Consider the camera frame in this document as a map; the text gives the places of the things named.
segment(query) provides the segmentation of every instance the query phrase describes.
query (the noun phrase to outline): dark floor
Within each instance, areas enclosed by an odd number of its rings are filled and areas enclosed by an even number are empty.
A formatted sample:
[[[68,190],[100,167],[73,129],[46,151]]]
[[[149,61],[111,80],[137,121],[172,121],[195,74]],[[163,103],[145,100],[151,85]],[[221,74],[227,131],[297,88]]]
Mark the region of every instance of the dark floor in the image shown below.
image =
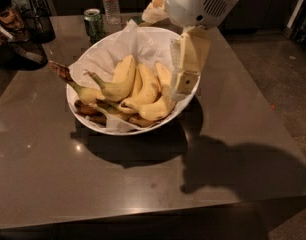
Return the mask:
[[[281,33],[225,37],[306,156],[305,47]],[[306,208],[271,230],[269,239],[306,240]]]
[[[225,37],[306,156],[306,52],[280,33]],[[306,240],[306,198],[5,230],[0,239]]]

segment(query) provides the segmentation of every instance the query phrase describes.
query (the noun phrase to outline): green can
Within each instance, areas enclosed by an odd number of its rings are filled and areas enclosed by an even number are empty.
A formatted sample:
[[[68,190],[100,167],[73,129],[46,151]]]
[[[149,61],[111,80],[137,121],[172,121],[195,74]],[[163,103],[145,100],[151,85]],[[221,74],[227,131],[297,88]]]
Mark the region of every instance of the green can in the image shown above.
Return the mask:
[[[84,11],[84,24],[91,44],[95,44],[106,36],[103,19],[99,9],[91,8]]]

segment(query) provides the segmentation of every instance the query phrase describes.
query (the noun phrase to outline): glossy tabletop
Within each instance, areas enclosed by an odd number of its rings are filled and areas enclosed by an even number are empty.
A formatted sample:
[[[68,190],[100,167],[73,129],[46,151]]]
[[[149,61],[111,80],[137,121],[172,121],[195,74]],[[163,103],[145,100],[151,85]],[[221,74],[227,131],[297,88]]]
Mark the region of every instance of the glossy tabletop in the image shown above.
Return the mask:
[[[83,18],[52,23],[44,49],[70,65],[89,47]],[[141,135],[92,132],[56,74],[19,71],[0,97],[0,229],[306,195],[304,155],[217,29],[211,39],[191,104]]]

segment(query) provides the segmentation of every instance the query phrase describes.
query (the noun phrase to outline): table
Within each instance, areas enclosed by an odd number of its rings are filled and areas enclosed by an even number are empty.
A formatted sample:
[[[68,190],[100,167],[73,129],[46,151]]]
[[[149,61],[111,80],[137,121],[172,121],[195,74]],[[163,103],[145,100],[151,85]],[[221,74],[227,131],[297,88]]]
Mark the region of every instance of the table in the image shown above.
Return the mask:
[[[44,49],[70,65],[89,47],[83,18],[52,23]],[[92,132],[56,74],[19,71],[0,98],[0,229],[305,196],[306,158],[218,29],[211,39],[192,103],[138,136]]]

